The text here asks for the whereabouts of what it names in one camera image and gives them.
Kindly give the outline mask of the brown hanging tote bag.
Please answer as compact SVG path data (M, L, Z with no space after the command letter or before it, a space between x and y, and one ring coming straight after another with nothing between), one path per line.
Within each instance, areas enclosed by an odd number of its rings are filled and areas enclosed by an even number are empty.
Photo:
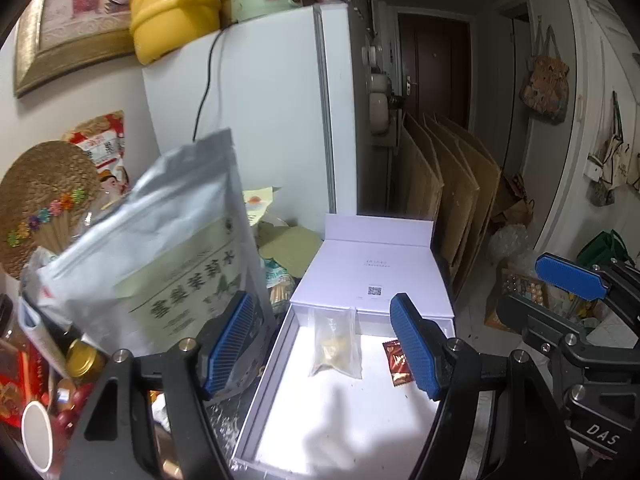
M521 101L552 124L564 122L568 107L570 66L560 58L536 55L520 91Z

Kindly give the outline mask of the lavender open gift box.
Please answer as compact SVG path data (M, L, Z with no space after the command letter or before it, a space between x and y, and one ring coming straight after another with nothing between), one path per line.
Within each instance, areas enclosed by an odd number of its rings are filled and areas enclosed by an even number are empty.
M232 454L239 479L405 479L437 405L395 385L385 351L390 300L404 292L454 334L431 222L326 218Z

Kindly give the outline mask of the white refrigerator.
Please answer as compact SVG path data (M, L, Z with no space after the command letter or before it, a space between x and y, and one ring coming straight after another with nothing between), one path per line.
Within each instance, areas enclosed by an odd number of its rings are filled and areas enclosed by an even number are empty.
M192 41L142 70L158 147L166 153L230 129L243 188L271 186L272 214L323 233L329 212L358 211L366 51L363 21L347 3Z

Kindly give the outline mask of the yellow plastic pot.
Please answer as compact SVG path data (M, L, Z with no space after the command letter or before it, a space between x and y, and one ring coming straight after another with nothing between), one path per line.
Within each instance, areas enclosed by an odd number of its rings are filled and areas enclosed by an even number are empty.
M220 0L129 0L138 61L149 65L220 29Z

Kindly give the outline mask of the framed flower picture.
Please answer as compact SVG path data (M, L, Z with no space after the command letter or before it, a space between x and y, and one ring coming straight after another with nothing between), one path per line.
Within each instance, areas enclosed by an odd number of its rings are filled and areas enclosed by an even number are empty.
M13 93L134 53L129 0L32 0L17 23Z

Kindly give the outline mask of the flattened cardboard sheets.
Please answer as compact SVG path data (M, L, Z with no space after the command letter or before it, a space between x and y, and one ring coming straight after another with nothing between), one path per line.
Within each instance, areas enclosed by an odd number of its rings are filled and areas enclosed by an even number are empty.
M390 177L390 210L434 222L432 249L458 296L488 229L501 170L477 136L435 114L402 115Z

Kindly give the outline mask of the small dark red sachet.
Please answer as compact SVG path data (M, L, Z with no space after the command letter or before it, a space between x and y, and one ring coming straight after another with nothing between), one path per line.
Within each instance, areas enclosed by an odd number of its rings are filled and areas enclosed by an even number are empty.
M413 377L400 342L398 340L385 341L383 348L393 385L398 387L412 382Z

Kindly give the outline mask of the dark wooden door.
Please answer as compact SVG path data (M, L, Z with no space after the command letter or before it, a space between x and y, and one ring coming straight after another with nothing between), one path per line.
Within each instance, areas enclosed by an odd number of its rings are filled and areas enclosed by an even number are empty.
M440 16L398 15L400 88L405 111L417 122L444 116L469 125L472 96L472 38L467 21Z

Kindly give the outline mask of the round woven straw fan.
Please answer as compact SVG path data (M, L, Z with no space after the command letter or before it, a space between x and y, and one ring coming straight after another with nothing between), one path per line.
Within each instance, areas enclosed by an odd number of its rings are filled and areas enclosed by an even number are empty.
M39 247L58 255L102 191L87 152L65 141L30 148L1 181L1 266L19 278Z

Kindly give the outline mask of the silver pear jasmine tea pouch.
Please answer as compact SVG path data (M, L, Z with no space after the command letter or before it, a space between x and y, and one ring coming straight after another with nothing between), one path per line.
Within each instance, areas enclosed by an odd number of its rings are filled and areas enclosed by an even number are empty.
M256 378L276 328L224 129L160 156L61 255L36 250L20 278L20 312L76 328L107 354L127 349L140 358L220 320L236 292L247 292L255 310L217 400Z

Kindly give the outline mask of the clear zip bag with snack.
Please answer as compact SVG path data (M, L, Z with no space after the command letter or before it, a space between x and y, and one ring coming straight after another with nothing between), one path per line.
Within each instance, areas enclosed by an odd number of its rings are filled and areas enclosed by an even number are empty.
M311 311L310 325L314 332L311 376L322 370L336 370L345 376L360 379L362 364L356 310L314 309Z

